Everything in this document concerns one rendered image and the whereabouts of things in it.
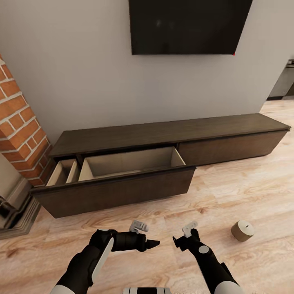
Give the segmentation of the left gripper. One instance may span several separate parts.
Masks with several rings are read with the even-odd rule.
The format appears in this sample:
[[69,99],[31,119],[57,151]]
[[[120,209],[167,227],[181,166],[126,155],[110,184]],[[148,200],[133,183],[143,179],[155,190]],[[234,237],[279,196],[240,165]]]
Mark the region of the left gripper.
[[159,241],[146,240],[146,236],[144,234],[136,232],[124,232],[124,235],[126,241],[123,251],[137,249],[140,252],[144,252],[145,250],[151,249],[160,244]]

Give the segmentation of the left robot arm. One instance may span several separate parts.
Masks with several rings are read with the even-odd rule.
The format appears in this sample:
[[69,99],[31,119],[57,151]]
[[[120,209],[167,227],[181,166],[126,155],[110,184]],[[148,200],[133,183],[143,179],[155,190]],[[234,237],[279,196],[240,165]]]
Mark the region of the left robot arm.
[[146,240],[139,230],[149,231],[149,227],[134,220],[129,232],[99,228],[81,253],[70,261],[67,272],[60,278],[49,294],[87,294],[95,282],[110,252],[137,249],[144,252],[160,244],[159,241]]

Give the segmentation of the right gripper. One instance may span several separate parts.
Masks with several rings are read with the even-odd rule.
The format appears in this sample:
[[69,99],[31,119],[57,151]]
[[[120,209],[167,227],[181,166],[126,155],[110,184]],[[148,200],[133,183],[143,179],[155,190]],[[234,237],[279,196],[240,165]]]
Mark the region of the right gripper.
[[176,247],[180,247],[181,251],[185,251],[186,249],[188,249],[189,251],[190,250],[190,247],[191,247],[191,244],[193,241],[200,241],[200,237],[199,237],[199,234],[197,233],[197,230],[196,229],[192,229],[190,231],[190,233],[192,234],[192,236],[186,238],[184,236],[178,238],[176,240],[176,238],[173,236],[173,239],[174,239],[174,243],[176,245]]

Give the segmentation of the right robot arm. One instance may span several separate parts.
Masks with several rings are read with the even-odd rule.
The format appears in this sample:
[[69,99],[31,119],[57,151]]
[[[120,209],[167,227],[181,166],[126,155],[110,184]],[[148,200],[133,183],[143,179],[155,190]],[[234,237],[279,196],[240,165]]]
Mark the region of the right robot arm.
[[210,247],[200,242],[199,234],[193,221],[182,228],[184,235],[176,240],[176,247],[181,251],[188,249],[195,256],[204,280],[211,294],[245,294],[237,281],[232,276],[225,263],[219,263]]

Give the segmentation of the pillar candle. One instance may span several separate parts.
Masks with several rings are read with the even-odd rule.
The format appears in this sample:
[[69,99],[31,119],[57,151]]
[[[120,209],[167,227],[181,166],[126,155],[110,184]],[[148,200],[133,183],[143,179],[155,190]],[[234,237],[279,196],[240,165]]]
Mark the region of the pillar candle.
[[245,220],[239,220],[231,228],[231,232],[238,241],[245,242],[254,235],[254,228]]

